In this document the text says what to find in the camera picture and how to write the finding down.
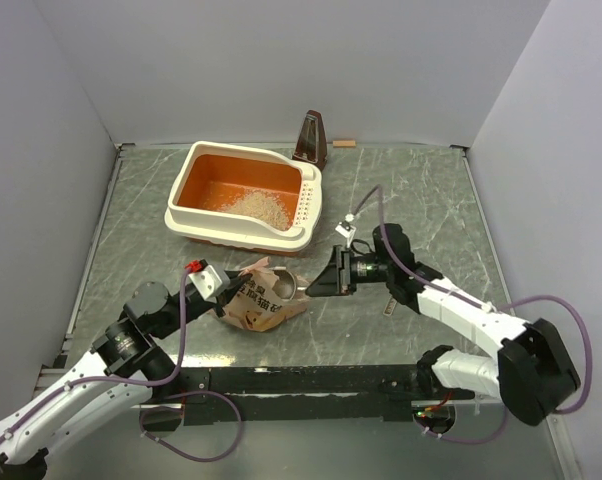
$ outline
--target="gray wall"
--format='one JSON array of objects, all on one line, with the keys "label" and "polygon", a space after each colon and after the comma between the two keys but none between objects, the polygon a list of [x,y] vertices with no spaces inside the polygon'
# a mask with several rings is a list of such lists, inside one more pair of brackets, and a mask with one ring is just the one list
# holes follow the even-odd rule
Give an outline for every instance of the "gray wall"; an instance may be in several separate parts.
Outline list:
[{"label": "gray wall", "polygon": [[470,145],[547,0],[35,0],[116,142]]},{"label": "gray wall", "polygon": [[[602,0],[553,0],[470,150],[470,162],[515,298],[558,294],[594,344],[594,385],[568,417],[587,478],[602,479]],[[556,321],[583,371],[583,347]]]},{"label": "gray wall", "polygon": [[114,147],[31,0],[0,0],[0,415],[61,345]]}]

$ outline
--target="white litter box rim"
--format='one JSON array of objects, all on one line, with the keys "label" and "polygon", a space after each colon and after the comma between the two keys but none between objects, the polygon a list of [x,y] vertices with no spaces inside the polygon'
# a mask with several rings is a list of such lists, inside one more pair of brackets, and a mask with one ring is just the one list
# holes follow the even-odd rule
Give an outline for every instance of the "white litter box rim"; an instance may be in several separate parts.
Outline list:
[{"label": "white litter box rim", "polygon": [[[253,158],[254,160],[286,164],[299,170],[302,179],[302,189],[312,189],[312,201],[305,205],[307,208],[301,212],[301,203],[297,205],[295,218],[292,227],[288,230],[281,231],[266,224],[256,218],[243,215],[234,215],[230,213],[212,212],[197,208],[180,207],[177,205],[177,200],[181,196],[185,182],[192,170],[196,158],[205,154],[215,154],[222,156],[232,156],[238,158]],[[322,193],[321,193],[321,171],[309,163],[290,160],[283,155],[253,147],[242,147],[237,145],[228,145],[214,142],[197,142],[192,145],[188,156],[186,157],[181,171],[177,176],[170,196],[168,197],[168,208],[165,211],[166,226],[176,233],[195,240],[203,240],[212,242],[218,245],[230,247],[246,248],[246,249],[265,249],[280,252],[298,252],[305,248],[312,239],[312,232],[321,214]],[[215,219],[227,219],[228,221],[240,221],[243,225],[247,225],[248,229],[253,227],[253,233],[232,233],[228,231],[221,232],[213,228],[205,228],[187,224],[184,218],[195,214],[197,217],[214,217]]]}]

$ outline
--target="wooden block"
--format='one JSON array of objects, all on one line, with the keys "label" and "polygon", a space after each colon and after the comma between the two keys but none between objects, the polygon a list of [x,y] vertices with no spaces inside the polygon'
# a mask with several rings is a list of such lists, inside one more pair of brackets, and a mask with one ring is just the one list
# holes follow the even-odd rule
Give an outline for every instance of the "wooden block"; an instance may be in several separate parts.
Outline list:
[{"label": "wooden block", "polygon": [[355,148],[357,142],[356,140],[333,140],[332,146],[334,148]]}]

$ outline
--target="litter box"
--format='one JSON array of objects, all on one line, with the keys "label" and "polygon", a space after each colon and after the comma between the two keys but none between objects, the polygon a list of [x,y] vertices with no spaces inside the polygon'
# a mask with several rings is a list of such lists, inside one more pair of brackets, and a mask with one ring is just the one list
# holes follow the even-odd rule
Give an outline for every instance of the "litter box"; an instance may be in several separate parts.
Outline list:
[{"label": "litter box", "polygon": [[[289,218],[287,229],[222,211],[253,192],[276,198]],[[165,223],[194,240],[294,253],[310,243],[321,201],[321,172],[314,165],[268,150],[197,142],[170,191]]]}]

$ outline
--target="table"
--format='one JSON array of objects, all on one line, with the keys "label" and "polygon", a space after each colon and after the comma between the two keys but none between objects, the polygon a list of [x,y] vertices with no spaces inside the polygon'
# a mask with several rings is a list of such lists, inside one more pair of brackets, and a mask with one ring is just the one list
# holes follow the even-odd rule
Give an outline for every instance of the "table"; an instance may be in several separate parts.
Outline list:
[{"label": "table", "polygon": [[[288,157],[292,154],[291,145],[271,149]],[[176,291],[182,269],[191,260],[205,258],[237,269],[263,256],[193,242],[165,226],[167,197],[187,153],[187,146],[122,149],[68,366],[119,317],[142,282],[159,281]],[[323,172],[323,211],[311,245],[298,257],[271,256],[271,265],[316,277],[332,246],[342,243],[334,231],[336,224],[381,183],[386,221],[403,226],[418,260],[478,298],[497,305],[506,302],[462,150],[366,146],[333,149],[329,155]],[[370,241],[378,224],[377,209],[370,202],[357,221],[357,236]],[[384,316],[388,300],[383,286],[364,285],[352,297],[314,299],[304,314],[265,333],[239,330],[206,315],[188,327],[184,366],[409,364],[441,344],[479,352],[450,328],[406,307],[398,306],[391,317]],[[177,335],[159,343],[176,358]]]}]

